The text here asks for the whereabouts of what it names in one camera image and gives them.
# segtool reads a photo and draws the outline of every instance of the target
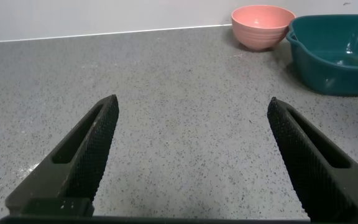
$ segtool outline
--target bowl rim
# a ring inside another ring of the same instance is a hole
[[[234,14],[236,11],[238,11],[238,10],[240,10],[240,9],[243,9],[243,8],[246,8],[246,7],[254,7],[254,6],[268,6],[268,7],[275,7],[275,8],[278,8],[278,9],[283,9],[283,10],[285,10],[285,11],[287,11],[287,12],[289,12],[289,13],[291,13],[291,14],[293,15],[293,19],[292,19],[292,20],[296,19],[295,13],[293,13],[293,12],[289,11],[288,9],[283,8],[283,7],[272,6],[272,5],[248,5],[248,6],[242,6],[242,7],[240,7],[240,8],[235,9],[235,10],[231,13],[231,19],[234,20],[234,22],[236,22],[236,23],[238,23],[238,24],[240,24],[240,25],[242,25],[242,26],[251,27],[251,28],[258,28],[258,29],[279,29],[279,28],[286,28],[286,27],[288,27],[289,24],[288,24],[288,25],[285,25],[285,26],[269,27],[269,28],[266,28],[266,27],[247,26],[247,25],[244,25],[243,23],[237,21],[237,20],[233,17],[233,14]]]

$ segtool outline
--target teal basin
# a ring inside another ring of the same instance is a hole
[[[287,40],[305,85],[325,95],[358,96],[358,15],[296,18]]]

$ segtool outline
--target countertop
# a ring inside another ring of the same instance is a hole
[[[288,52],[249,52],[230,27],[0,43],[0,218],[6,196],[110,94],[120,114],[95,215],[307,218],[267,105],[291,104],[358,162],[358,98],[307,89]]]

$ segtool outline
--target wall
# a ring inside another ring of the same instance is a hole
[[[0,0],[0,41],[229,24],[247,4],[358,14],[358,0]]]

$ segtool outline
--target pink bowl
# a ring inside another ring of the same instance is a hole
[[[277,6],[244,6],[231,14],[237,40],[253,50],[273,47],[283,40],[294,13]]]

